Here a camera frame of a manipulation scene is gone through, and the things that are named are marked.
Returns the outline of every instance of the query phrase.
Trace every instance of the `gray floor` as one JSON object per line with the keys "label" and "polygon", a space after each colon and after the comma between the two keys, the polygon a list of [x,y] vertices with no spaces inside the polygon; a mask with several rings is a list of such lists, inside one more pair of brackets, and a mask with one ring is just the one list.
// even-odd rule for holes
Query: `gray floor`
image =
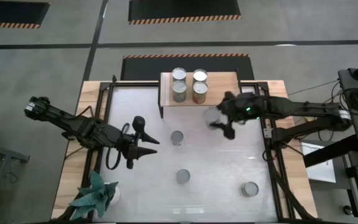
{"label": "gray floor", "polygon": [[[91,43],[101,3],[52,0],[40,29],[0,29],[0,45]],[[239,21],[129,26],[128,1],[110,1],[99,43],[358,40],[358,0],[239,0],[239,5],[243,15]],[[50,218],[67,141],[55,126],[26,118],[23,109],[31,96],[45,95],[53,105],[73,113],[88,52],[0,50],[0,145],[31,155],[27,165],[13,165],[19,176],[16,184],[4,180],[0,223]],[[358,45],[98,49],[90,80],[119,77],[125,55],[181,53],[248,53],[255,79],[284,80],[289,93],[335,80],[339,69],[358,67]],[[290,99],[324,101],[332,86]],[[352,130],[336,133],[334,140],[350,134]],[[339,209],[348,203],[346,191],[311,186],[320,218],[358,223]]]}

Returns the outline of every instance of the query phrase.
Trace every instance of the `wooden table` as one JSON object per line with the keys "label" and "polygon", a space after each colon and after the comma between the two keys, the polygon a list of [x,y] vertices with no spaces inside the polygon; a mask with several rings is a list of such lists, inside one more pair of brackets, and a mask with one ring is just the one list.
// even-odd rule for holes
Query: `wooden table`
{"label": "wooden table", "polygon": [[[267,82],[269,87],[269,93],[271,96],[280,96],[285,98],[288,97],[284,81],[282,80],[246,80],[241,82]],[[99,81],[84,82],[83,88],[81,90],[80,100],[78,102],[78,108],[76,112],[77,114],[82,112],[89,105],[93,108],[96,107],[100,83],[101,82]],[[106,97],[104,97],[102,101],[102,110],[100,114],[101,118],[104,116],[105,106]],[[287,117],[285,119],[276,121],[276,125],[278,128],[290,128],[295,124],[292,117]],[[289,145],[300,150],[299,141],[292,140]],[[78,148],[80,148],[78,142],[70,142],[68,145],[67,154],[75,151]],[[51,218],[59,217],[65,211],[68,204],[77,195],[77,187],[81,185],[85,160],[86,150],[84,149],[73,154],[64,162]],[[308,176],[306,174],[306,168],[302,156],[292,150],[284,149],[283,160],[285,163],[291,191],[294,193],[295,197],[299,200],[302,206],[304,206],[312,216],[317,217],[317,211],[314,205],[313,195],[311,193],[310,184]],[[285,196],[281,189],[280,201],[283,208],[283,215],[284,217],[288,217],[288,209],[285,203]]]}

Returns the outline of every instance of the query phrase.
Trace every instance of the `wooden board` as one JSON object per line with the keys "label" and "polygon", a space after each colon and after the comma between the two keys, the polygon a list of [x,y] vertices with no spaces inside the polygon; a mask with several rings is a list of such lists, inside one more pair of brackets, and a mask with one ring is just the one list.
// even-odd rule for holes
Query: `wooden board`
{"label": "wooden board", "polygon": [[[285,98],[288,97],[284,81],[282,80],[246,80],[242,82],[267,82],[271,96],[280,96]],[[100,83],[101,82],[84,82],[80,101],[78,103],[77,114],[83,111],[88,105],[91,105],[93,108],[95,108]],[[105,106],[106,100],[104,99],[101,110],[102,115]],[[290,128],[295,124],[293,118],[288,117],[276,121],[276,125],[279,128]],[[299,141],[292,140],[289,145],[295,149],[300,150]],[[71,142],[68,145],[67,153],[70,153],[71,151],[74,151],[78,148],[78,143]],[[310,184],[302,156],[290,149],[284,149],[283,158],[291,191],[295,194],[295,197],[299,200],[302,206],[304,206],[304,208],[312,216],[317,217],[317,211],[314,205],[313,195],[311,193]],[[81,185],[85,159],[86,150],[77,152],[65,161],[51,218],[59,217],[65,211],[68,204],[77,195],[78,191],[76,188]],[[288,210],[285,205],[285,196],[282,190],[280,191],[280,200],[283,207],[284,217],[288,217]]]}
{"label": "wooden board", "polygon": [[197,104],[193,101],[193,72],[186,73],[186,100],[177,103],[172,95],[172,73],[161,73],[161,106],[216,106],[222,102],[224,92],[231,91],[235,95],[240,93],[235,72],[208,72],[208,92],[204,103]]}

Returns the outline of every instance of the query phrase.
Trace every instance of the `white paper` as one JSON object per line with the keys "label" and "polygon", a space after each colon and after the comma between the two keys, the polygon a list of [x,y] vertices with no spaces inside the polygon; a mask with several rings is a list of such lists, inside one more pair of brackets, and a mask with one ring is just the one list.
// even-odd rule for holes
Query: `white paper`
{"label": "white paper", "polygon": [[[318,149],[322,149],[323,147],[324,146],[301,142],[302,153],[304,155],[307,155]],[[306,173],[308,174],[310,180],[320,180],[325,182],[336,183],[334,164],[332,159],[314,165],[312,167],[306,168]]]}

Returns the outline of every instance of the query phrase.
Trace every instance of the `orange and black striped tape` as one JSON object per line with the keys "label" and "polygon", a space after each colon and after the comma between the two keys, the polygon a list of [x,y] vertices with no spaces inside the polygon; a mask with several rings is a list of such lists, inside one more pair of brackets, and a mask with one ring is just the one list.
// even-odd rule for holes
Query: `orange and black striped tape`
{"label": "orange and black striped tape", "polygon": [[129,21],[129,25],[142,24],[161,24],[169,22],[201,22],[201,21],[225,21],[241,19],[240,15],[225,15],[225,16],[192,16],[192,17],[176,17],[166,19],[139,19]]}
{"label": "orange and black striped tape", "polygon": [[0,28],[38,29],[39,27],[39,24],[0,22]]}
{"label": "orange and black striped tape", "polygon": [[126,55],[125,58],[165,58],[165,57],[248,57],[248,54],[172,54],[172,55]]}

